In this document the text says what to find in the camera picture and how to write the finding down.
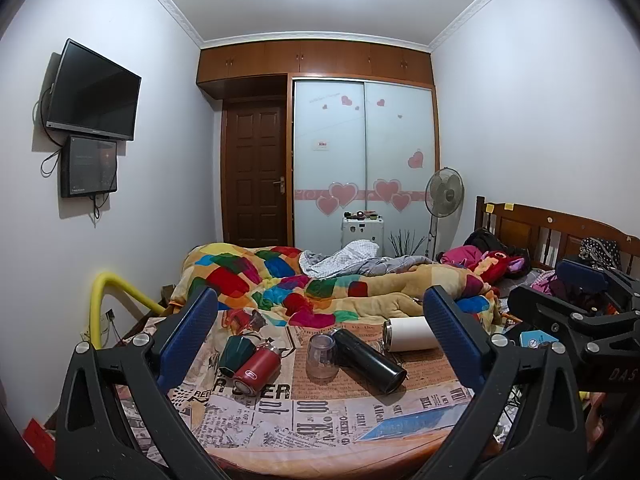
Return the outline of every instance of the yellow pipe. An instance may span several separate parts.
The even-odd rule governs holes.
[[[100,342],[100,308],[102,306],[104,287],[107,285],[117,286],[120,290],[129,294],[134,300],[138,300],[149,310],[158,314],[158,316],[164,312],[164,308],[137,290],[130,283],[125,282],[120,276],[112,272],[101,272],[96,276],[94,284],[92,285],[91,304],[89,306],[89,336],[91,338],[91,344],[96,350],[102,348],[102,343]]]

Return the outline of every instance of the wooden bed frame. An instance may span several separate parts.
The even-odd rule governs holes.
[[[505,245],[528,249],[531,265],[540,269],[552,269],[565,256],[578,254],[581,240],[588,237],[616,241],[627,274],[632,273],[634,258],[640,257],[640,239],[610,225],[528,205],[485,202],[484,196],[476,197],[475,229],[481,227]]]

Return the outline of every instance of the door handle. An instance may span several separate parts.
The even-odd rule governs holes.
[[[274,180],[273,181],[274,184],[280,184],[280,194],[284,195],[284,177],[281,176],[280,180]]]

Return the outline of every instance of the standing fan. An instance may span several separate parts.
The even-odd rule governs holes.
[[[438,218],[449,216],[460,207],[465,196],[462,177],[456,170],[443,168],[436,171],[429,179],[424,190],[424,204],[431,213],[431,225],[427,241],[427,256],[435,256],[436,239],[438,237]]]

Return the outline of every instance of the wall outlet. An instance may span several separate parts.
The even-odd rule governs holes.
[[[109,314],[113,315],[113,310],[109,310],[100,316],[100,335],[105,335],[109,331]],[[86,325],[80,333],[82,341],[89,341],[89,325]]]

